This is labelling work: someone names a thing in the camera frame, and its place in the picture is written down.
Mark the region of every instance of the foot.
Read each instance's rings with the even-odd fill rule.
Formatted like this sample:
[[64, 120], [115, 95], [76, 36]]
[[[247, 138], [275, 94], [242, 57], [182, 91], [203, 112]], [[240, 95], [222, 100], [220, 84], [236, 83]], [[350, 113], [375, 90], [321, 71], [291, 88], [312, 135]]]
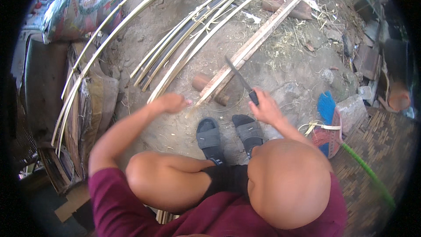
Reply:
[[212, 161], [217, 166], [225, 163], [219, 126], [215, 119], [205, 117], [199, 122], [196, 130], [196, 139], [207, 160]]
[[233, 115], [232, 122], [234, 123], [239, 139], [244, 145], [247, 156], [251, 158], [253, 147], [263, 145], [263, 131], [253, 118], [245, 114]]

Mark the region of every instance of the plastic sack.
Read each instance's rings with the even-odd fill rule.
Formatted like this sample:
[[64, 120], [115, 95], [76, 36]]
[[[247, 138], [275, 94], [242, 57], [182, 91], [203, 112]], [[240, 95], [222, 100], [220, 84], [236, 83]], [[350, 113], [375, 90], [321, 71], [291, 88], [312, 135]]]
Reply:
[[[55, 0], [45, 12], [41, 31], [44, 44], [56, 40], [76, 40], [98, 26], [121, 0]], [[110, 34], [121, 22], [121, 9], [103, 27]]]

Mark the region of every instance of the black shorts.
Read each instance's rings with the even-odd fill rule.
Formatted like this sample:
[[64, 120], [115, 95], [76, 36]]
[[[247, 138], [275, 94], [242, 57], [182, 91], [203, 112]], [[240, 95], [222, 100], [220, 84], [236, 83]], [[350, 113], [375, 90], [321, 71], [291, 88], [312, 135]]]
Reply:
[[200, 202], [213, 194], [223, 191], [242, 194], [249, 200], [247, 192], [247, 165], [211, 166], [202, 171], [210, 176], [212, 182]]

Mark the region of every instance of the knife handle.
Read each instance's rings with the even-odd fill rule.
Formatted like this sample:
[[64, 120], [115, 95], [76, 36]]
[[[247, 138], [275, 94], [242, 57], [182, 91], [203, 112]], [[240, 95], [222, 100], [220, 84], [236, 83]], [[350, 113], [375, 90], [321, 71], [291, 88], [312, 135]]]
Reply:
[[255, 91], [251, 91], [248, 93], [248, 96], [250, 96], [250, 99], [253, 101], [253, 103], [258, 106], [259, 105], [259, 100], [257, 99], [257, 94]]

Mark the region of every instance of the black sock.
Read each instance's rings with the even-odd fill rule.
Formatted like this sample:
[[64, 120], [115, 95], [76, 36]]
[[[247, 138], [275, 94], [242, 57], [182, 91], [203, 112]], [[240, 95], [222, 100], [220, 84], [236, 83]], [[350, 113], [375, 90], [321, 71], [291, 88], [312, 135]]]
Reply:
[[[235, 114], [232, 116], [232, 122], [235, 127], [238, 127], [243, 124], [255, 122], [255, 120], [245, 114]], [[253, 147], [263, 145], [263, 140], [257, 137], [250, 137], [243, 142], [243, 145], [247, 156], [251, 158], [251, 151], [253, 150]]]
[[[216, 126], [214, 126], [212, 121], [205, 120], [199, 123], [197, 126], [197, 132], [201, 133], [214, 129], [215, 127]], [[206, 159], [212, 161], [215, 165], [218, 166], [225, 163], [225, 157], [220, 146], [205, 147], [201, 150], [203, 151], [203, 154], [205, 154]]]

